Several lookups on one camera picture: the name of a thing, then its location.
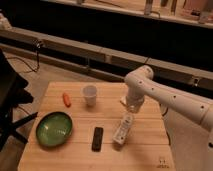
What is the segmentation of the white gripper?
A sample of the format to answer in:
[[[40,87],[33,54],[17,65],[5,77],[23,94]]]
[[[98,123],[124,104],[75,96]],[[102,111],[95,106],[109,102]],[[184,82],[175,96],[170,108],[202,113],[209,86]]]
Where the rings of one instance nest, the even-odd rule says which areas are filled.
[[[130,101],[127,101],[126,100],[126,97],[125,96],[122,96],[120,98],[120,103],[126,108],[126,110],[128,112],[131,112],[131,113],[138,113],[142,104],[143,104],[143,100],[140,99],[138,101],[133,101],[133,102],[130,102]]]

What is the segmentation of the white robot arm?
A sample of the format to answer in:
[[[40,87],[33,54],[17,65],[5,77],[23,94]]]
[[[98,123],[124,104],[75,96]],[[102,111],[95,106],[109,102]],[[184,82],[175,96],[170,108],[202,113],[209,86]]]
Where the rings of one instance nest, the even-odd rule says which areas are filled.
[[[149,96],[209,131],[208,147],[213,148],[213,100],[157,83],[153,76],[148,65],[125,76],[124,82],[128,87],[126,108],[137,113],[145,96]]]

